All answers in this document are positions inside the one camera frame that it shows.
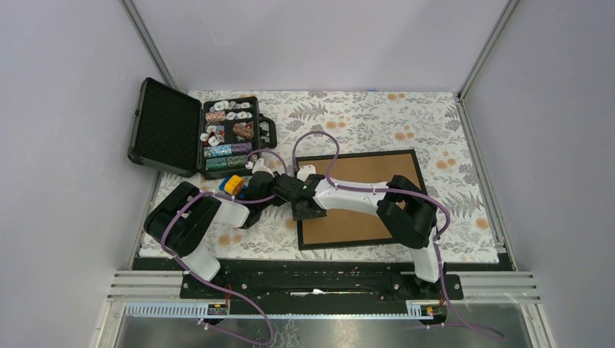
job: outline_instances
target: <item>poker chip case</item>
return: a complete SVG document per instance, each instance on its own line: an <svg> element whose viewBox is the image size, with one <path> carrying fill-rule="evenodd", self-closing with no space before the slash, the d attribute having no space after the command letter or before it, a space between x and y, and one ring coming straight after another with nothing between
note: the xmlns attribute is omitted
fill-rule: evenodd
<svg viewBox="0 0 615 348"><path fill-rule="evenodd" d="M225 178L230 175L251 175L244 166L248 152L277 145L276 124L258 111L255 96L227 99L237 107L218 110L225 115L251 115L251 118L208 122L206 114L220 101L201 104L198 99L172 89L153 78L146 78L141 84L139 102L134 113L134 127L128 147L128 158L138 165L155 167L185 178L201 173L206 179ZM207 139L201 139L207 129L216 125L213 136L220 144L210 146ZM252 128L252 139L242 138L234 128Z"/></svg>

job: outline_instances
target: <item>white chip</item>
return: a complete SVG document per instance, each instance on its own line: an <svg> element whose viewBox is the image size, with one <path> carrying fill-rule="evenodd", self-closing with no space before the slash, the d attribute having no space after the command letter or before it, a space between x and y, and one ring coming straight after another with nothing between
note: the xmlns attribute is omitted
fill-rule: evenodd
<svg viewBox="0 0 615 348"><path fill-rule="evenodd" d="M207 142L208 142L208 144L209 144L209 145L211 145L211 146L216 146L216 145L218 145L218 144L220 143L220 142L219 142L219 140L217 140L217 138L216 138L216 137L214 137L214 136L212 136L212 137L210 138L210 140L208 140Z"/></svg>

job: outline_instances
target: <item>cork board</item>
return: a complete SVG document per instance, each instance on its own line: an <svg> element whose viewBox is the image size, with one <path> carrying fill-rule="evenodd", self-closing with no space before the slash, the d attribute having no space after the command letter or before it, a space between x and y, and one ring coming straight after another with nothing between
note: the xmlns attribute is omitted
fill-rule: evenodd
<svg viewBox="0 0 615 348"><path fill-rule="evenodd" d="M325 174L332 156L300 157L299 166L314 165ZM389 181L403 175L425 190L414 150L340 155L331 177L359 183ZM328 210L326 217L298 221L299 250L391 244L395 241L377 216L348 210Z"/></svg>

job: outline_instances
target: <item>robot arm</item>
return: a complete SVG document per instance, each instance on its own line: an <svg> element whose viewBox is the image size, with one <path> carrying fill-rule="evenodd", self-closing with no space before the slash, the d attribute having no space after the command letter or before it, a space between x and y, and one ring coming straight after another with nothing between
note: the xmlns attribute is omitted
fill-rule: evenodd
<svg viewBox="0 0 615 348"><path fill-rule="evenodd" d="M166 247L173 250L190 268L206 280L211 280L220 263L200 241L211 223L249 228L260 219L269 205L291 204L293 219L309 220L326 216L331 209L344 209L378 216L391 236L410 248L417 278L436 283L439 279L437 258L432 239L435 234L436 209L422 199L402 194L375 192L374 189L403 189L421 192L407 178L396 175L390 182L337 184L365 188L371 192L337 189L324 176L314 173L313 167L303 167L296 178L258 170L250 180L245 199L263 199L276 195L266 203L244 206L213 196L204 196L194 203L188 215L173 226ZM196 186L181 183L145 221L144 229L160 242L169 222L190 199L199 193Z"/></svg>

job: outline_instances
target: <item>floral tablecloth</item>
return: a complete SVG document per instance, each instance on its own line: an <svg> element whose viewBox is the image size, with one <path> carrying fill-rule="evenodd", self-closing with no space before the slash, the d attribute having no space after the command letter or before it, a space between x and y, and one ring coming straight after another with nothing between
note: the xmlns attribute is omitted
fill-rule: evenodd
<svg viewBox="0 0 615 348"><path fill-rule="evenodd" d="M440 246L447 262L497 262L498 257L472 165L466 137L452 93L405 92L289 92L191 91L201 102L256 96L260 111L276 123L275 149L288 165L296 139L303 133L325 130L336 137L342 153L414 148L430 196L452 214ZM305 139L297 156L333 154L335 145L324 136ZM282 171L269 154L269 167ZM158 205L181 181L201 190L215 190L220 181L200 175L185 179L164 174L157 192ZM444 215L439 214L441 224ZM249 230L213 224L202 243L220 258L271 260L411 261L399 244L300 251L297 228L288 204L269 207ZM162 257L160 245L144 233L139 255Z"/></svg>

